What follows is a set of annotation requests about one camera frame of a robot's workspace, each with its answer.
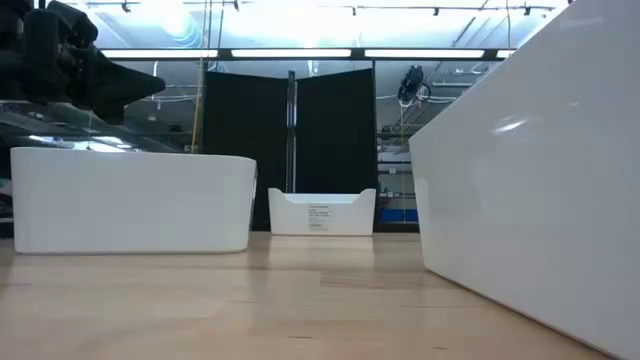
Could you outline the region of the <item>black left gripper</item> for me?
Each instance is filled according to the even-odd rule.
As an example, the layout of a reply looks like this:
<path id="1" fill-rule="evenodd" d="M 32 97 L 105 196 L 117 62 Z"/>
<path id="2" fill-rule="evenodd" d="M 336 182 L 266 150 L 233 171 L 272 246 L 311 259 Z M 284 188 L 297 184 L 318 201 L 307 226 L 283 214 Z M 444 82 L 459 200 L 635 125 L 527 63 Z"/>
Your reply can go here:
<path id="1" fill-rule="evenodd" d="M 166 88 L 163 79 L 116 64 L 95 47 L 76 50 L 74 60 L 74 106 L 111 125 L 124 123 L 128 105 Z"/>

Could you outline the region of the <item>long white plastic bin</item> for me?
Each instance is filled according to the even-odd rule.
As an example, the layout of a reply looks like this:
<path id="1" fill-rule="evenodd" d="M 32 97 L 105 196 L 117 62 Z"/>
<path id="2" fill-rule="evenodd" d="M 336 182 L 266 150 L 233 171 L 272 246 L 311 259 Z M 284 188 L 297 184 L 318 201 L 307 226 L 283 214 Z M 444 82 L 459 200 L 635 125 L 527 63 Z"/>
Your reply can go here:
<path id="1" fill-rule="evenodd" d="M 15 249 L 241 252 L 248 246 L 256 170 L 255 160 L 238 156 L 14 148 Z"/>

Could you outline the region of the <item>black curtain panel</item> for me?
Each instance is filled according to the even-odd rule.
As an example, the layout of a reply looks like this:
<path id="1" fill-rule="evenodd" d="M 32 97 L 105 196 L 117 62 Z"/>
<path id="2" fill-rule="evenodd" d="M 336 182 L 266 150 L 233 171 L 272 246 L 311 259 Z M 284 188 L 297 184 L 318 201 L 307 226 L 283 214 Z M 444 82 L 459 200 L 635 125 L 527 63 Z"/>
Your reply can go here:
<path id="1" fill-rule="evenodd" d="M 358 194 L 376 187 L 374 85 L 371 69 L 298 82 L 298 193 Z"/>
<path id="2" fill-rule="evenodd" d="M 257 163 L 252 229 L 269 231 L 270 188 L 286 186 L 287 94 L 283 78 L 208 72 L 202 152 Z"/>

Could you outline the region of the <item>metal curtain stand pole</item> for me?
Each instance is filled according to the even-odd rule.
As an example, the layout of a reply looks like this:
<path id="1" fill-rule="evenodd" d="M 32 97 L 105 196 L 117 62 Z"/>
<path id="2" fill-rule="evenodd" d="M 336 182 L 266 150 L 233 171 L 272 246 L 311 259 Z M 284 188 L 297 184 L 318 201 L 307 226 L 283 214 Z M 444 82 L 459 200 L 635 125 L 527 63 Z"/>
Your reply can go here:
<path id="1" fill-rule="evenodd" d="M 287 78 L 287 142 L 286 142 L 286 192 L 294 193 L 296 189 L 296 116 L 297 116 L 297 81 L 296 73 L 288 71 Z"/>

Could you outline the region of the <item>paper label sticker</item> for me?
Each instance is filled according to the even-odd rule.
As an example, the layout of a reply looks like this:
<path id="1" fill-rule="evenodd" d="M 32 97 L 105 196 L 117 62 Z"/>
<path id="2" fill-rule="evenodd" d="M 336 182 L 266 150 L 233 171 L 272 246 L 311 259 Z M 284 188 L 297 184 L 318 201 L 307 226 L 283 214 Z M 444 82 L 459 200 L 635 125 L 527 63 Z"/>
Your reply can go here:
<path id="1" fill-rule="evenodd" d="M 308 229 L 313 232 L 327 232 L 331 220 L 328 204 L 313 204 L 308 207 Z"/>

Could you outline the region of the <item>small white bin with label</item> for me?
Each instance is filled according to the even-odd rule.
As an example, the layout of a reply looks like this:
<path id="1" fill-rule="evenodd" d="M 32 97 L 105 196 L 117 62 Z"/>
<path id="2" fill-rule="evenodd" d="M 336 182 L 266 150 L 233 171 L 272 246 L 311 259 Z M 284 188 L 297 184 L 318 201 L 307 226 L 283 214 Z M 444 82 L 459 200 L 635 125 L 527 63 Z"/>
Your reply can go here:
<path id="1" fill-rule="evenodd" d="M 365 189 L 358 194 L 283 193 L 268 189 L 271 232 L 292 236 L 361 236 L 373 234 L 377 192 Z M 331 220 L 327 232 L 308 229 L 308 207 L 328 204 Z"/>

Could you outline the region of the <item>background metal shelf rack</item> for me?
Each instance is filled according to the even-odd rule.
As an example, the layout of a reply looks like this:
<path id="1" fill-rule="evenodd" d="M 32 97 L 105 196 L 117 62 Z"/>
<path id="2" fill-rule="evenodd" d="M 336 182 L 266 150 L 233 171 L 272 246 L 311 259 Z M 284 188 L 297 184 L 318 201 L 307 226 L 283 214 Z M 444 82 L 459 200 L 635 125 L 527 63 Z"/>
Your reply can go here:
<path id="1" fill-rule="evenodd" d="M 410 137 L 405 132 L 377 133 L 378 188 L 384 209 L 402 212 L 417 209 Z"/>

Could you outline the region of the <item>blue storage box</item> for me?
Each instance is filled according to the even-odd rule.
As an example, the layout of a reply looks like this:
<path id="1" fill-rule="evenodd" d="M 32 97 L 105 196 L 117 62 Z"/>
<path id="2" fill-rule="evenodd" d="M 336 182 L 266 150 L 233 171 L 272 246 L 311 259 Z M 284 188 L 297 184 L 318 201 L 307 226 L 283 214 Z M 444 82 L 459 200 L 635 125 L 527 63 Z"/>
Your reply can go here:
<path id="1" fill-rule="evenodd" d="M 418 213 L 416 209 L 383 208 L 380 211 L 379 221 L 382 223 L 417 222 Z"/>

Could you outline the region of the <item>large glossy white bin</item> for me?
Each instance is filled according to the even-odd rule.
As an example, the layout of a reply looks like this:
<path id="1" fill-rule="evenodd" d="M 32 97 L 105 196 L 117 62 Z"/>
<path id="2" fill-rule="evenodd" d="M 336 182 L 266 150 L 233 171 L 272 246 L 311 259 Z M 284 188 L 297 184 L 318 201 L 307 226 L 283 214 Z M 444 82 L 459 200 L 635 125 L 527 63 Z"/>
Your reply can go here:
<path id="1" fill-rule="evenodd" d="M 427 269 L 640 360 L 640 0 L 574 0 L 409 147 Z"/>

